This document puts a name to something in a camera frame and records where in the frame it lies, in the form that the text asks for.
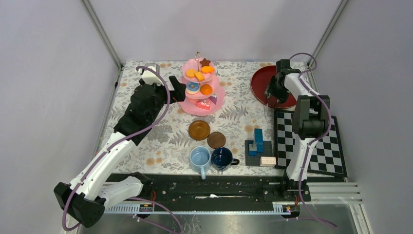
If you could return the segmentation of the blue frosted donut toy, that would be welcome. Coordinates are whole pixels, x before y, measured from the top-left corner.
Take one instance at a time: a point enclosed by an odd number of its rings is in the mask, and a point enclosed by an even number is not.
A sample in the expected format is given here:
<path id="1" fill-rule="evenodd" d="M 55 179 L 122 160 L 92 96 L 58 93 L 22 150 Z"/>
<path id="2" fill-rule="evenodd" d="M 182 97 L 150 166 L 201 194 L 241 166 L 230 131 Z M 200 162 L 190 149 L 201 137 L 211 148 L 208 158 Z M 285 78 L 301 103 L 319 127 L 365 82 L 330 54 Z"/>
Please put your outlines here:
<path id="1" fill-rule="evenodd" d="M 195 82 L 188 82 L 186 84 L 186 93 L 188 94 L 196 94 L 200 91 L 200 85 Z"/>

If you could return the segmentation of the orange round cookie toy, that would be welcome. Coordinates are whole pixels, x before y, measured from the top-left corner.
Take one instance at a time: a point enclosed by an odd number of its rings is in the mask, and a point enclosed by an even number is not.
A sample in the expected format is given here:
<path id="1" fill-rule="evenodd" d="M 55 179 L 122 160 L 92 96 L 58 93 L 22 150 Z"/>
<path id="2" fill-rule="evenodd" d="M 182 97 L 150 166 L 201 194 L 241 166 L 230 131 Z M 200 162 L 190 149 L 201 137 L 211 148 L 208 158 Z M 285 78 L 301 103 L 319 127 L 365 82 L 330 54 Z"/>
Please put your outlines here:
<path id="1" fill-rule="evenodd" d="M 188 78 L 194 78 L 197 71 L 194 69 L 187 69 L 185 74 Z"/>

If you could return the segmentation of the yellow square biscuit toy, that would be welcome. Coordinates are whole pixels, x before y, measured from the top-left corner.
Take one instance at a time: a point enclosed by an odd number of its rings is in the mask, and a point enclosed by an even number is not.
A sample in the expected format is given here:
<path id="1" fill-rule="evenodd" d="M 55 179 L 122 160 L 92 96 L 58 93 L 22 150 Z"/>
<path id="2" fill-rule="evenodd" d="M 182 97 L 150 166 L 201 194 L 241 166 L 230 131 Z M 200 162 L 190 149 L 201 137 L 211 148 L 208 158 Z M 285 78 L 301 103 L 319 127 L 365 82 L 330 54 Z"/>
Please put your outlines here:
<path id="1" fill-rule="evenodd" d="M 194 77 L 195 77 L 199 82 L 202 82 L 202 81 L 205 80 L 205 77 L 204 77 L 203 73 L 202 73 L 202 72 L 199 72 L 199 71 L 194 73 Z"/>

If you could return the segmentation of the pink three-tier cake stand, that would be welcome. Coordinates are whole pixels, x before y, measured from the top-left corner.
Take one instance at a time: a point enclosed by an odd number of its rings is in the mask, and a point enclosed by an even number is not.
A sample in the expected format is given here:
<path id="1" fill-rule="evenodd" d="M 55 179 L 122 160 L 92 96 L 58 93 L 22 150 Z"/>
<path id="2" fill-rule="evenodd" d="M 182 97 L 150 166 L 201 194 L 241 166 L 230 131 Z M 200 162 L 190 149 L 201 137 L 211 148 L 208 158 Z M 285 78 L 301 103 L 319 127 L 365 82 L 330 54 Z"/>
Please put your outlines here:
<path id="1" fill-rule="evenodd" d="M 180 102 L 184 112 L 208 116 L 224 104 L 225 90 L 220 85 L 214 63 L 197 52 L 182 66 L 181 82 L 185 85 L 185 100 Z"/>

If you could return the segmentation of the orange tart toy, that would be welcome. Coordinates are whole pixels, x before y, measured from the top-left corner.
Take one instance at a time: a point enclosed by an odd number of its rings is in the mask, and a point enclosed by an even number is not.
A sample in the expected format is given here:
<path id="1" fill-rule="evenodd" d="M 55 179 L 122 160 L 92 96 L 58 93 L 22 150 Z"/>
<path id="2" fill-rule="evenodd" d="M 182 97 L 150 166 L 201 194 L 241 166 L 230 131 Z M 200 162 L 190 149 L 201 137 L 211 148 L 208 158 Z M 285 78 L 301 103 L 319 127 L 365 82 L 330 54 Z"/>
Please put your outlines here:
<path id="1" fill-rule="evenodd" d="M 202 95 L 210 95 L 213 92 L 213 88 L 209 84 L 203 84 L 200 87 L 200 92 L 201 92 Z"/>

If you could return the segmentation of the pink purple cake slice toy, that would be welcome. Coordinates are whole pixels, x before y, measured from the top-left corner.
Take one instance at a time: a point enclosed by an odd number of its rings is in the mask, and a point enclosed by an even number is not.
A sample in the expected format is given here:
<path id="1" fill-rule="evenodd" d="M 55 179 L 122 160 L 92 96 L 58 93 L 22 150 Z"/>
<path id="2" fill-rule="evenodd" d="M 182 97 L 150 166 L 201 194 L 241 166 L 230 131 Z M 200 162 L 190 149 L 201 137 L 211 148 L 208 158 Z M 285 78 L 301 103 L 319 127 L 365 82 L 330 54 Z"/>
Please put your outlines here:
<path id="1" fill-rule="evenodd" d="M 210 100 L 214 105 L 217 104 L 218 98 L 217 98 L 217 94 L 216 94 L 216 93 L 213 94 L 213 95 L 211 95 L 211 96 L 209 96 L 208 98 L 209 98 L 209 100 Z"/>

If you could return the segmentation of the brown star cookie toy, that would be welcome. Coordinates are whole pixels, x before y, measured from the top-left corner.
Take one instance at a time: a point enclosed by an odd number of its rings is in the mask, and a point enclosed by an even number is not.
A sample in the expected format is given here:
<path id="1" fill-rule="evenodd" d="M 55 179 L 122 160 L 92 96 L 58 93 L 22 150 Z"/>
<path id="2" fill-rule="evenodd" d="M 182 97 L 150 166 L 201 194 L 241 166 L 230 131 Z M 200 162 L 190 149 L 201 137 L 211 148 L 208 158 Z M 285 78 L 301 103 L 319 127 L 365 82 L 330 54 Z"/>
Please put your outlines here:
<path id="1" fill-rule="evenodd" d="M 206 58 L 203 58 L 203 60 L 201 60 L 201 61 L 199 62 L 199 64 L 201 65 L 201 67 L 210 66 L 210 63 L 211 63 L 211 61 L 208 60 L 208 59 L 206 59 Z"/>

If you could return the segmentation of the light brown wooden coaster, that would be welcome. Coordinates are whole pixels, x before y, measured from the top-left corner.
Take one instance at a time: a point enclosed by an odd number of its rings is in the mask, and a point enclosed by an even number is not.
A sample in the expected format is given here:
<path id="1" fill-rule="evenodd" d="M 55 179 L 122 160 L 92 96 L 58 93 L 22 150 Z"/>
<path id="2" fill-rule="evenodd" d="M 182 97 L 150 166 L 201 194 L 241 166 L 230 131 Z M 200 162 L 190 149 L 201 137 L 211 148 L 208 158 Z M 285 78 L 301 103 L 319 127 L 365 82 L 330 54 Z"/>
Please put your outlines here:
<path id="1" fill-rule="evenodd" d="M 188 134 L 196 141 L 204 140 L 210 134 L 210 126 L 203 120 L 194 121 L 188 127 Z"/>

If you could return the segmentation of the dark brown wooden coaster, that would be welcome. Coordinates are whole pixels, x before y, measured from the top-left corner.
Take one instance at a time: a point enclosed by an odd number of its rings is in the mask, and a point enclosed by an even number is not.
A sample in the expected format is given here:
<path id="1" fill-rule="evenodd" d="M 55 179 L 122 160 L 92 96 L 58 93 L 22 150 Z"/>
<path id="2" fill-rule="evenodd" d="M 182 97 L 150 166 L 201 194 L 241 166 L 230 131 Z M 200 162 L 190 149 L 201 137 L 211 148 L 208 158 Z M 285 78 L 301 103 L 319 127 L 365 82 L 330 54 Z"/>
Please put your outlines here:
<path id="1" fill-rule="evenodd" d="M 222 148 L 226 144 L 226 137 L 221 132 L 212 132 L 207 138 L 207 143 L 213 149 Z"/>

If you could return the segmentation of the light blue mug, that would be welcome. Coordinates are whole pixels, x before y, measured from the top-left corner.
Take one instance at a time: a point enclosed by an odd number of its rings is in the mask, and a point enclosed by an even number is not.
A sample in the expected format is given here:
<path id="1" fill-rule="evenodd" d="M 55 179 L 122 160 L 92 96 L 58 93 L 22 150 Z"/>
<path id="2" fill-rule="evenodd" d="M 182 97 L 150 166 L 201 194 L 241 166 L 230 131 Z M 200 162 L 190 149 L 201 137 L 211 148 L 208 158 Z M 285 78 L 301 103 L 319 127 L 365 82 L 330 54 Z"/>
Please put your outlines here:
<path id="1" fill-rule="evenodd" d="M 212 167 L 211 152 L 203 146 L 195 147 L 189 155 L 191 169 L 201 175 L 201 179 L 206 179 L 206 173 Z"/>

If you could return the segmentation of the orange yellow fish pastry toy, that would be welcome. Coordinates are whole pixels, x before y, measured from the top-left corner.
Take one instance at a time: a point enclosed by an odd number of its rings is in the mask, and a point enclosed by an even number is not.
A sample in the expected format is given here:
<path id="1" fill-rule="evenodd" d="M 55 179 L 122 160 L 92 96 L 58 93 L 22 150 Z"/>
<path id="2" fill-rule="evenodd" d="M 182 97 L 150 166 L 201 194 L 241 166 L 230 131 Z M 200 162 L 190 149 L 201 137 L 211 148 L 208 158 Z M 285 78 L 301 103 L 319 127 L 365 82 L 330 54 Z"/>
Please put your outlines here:
<path id="1" fill-rule="evenodd" d="M 215 68 L 211 66 L 203 66 L 201 68 L 201 72 L 203 74 L 213 74 L 215 72 Z"/>

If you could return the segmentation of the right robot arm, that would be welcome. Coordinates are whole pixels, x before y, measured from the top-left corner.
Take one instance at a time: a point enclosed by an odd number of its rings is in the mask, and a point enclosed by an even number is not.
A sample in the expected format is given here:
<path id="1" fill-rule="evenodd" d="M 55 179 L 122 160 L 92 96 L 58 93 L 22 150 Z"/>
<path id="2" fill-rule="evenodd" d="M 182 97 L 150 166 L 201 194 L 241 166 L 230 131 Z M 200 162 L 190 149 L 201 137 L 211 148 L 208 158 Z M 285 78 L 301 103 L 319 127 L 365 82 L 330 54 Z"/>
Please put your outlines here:
<path id="1" fill-rule="evenodd" d="M 289 181 L 304 181 L 310 156 L 315 145 L 331 129 L 330 99 L 320 95 L 306 82 L 298 69 L 293 69 L 289 59 L 276 62 L 276 74 L 271 78 L 266 96 L 273 96 L 278 104 L 285 103 L 289 96 L 296 99 L 292 119 L 292 131 L 296 140 L 293 157 L 287 166 Z"/>

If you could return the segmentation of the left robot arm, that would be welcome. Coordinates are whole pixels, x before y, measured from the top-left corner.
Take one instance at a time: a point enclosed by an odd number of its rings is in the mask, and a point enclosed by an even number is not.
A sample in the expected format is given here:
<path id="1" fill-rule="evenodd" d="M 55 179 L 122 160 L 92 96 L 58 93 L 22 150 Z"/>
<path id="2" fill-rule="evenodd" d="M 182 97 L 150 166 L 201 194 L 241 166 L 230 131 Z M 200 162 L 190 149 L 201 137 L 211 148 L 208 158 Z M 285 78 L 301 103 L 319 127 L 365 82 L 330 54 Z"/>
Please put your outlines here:
<path id="1" fill-rule="evenodd" d="M 186 85 L 175 76 L 170 76 L 169 80 L 173 90 L 165 84 L 147 84 L 140 80 L 124 115 L 96 157 L 70 183 L 60 182 L 55 186 L 54 194 L 64 211 L 63 223 L 70 215 L 78 221 L 77 227 L 89 228 L 102 217 L 106 208 L 137 197 L 143 187 L 149 185 L 149 178 L 141 173 L 132 173 L 120 182 L 103 186 L 117 164 L 166 115 L 169 106 L 185 100 Z"/>

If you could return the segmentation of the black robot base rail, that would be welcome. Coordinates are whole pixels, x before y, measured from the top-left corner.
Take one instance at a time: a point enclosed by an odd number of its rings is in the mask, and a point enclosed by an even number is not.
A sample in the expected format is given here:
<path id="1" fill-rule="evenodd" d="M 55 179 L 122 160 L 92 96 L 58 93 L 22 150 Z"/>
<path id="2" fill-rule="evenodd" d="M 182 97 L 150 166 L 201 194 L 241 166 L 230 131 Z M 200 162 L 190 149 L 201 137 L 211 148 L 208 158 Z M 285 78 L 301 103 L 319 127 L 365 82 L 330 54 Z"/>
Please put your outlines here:
<path id="1" fill-rule="evenodd" d="M 275 204 L 310 201 L 307 186 L 288 188 L 282 176 L 145 174 L 139 198 L 173 212 L 270 212 Z"/>

